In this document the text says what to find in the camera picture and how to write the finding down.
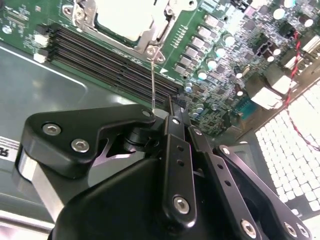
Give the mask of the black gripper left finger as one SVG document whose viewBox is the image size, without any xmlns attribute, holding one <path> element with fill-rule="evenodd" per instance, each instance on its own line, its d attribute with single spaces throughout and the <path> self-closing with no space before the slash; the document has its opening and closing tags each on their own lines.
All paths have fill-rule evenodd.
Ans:
<svg viewBox="0 0 320 240">
<path fill-rule="evenodd" d="M 22 131 L 16 171 L 30 182 L 56 221 L 67 203 L 89 188 L 91 168 L 139 157 L 160 163 L 156 207 L 167 225 L 191 228 L 197 219 L 186 102 L 163 108 L 140 104 L 36 113 Z"/>
</svg>

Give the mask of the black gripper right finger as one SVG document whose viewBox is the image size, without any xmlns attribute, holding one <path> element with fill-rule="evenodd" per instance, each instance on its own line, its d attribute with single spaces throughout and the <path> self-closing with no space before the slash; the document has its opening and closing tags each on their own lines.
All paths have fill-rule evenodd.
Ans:
<svg viewBox="0 0 320 240">
<path fill-rule="evenodd" d="M 219 240 L 310 240 L 311 231 L 227 146 L 211 148 L 205 135 L 191 124 L 187 104 L 176 101 L 176 116 L 188 128 L 195 166 L 202 170 L 210 204 L 219 210 Z"/>
</svg>

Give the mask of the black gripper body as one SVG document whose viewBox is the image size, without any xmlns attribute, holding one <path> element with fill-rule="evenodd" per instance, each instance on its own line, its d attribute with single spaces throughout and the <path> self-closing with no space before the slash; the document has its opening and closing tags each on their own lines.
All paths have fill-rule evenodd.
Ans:
<svg viewBox="0 0 320 240">
<path fill-rule="evenodd" d="M 235 233 L 208 181 L 194 176 L 197 220 L 187 230 L 160 213 L 159 163 L 141 160 L 75 196 L 59 214 L 54 240 L 233 240 Z"/>
</svg>

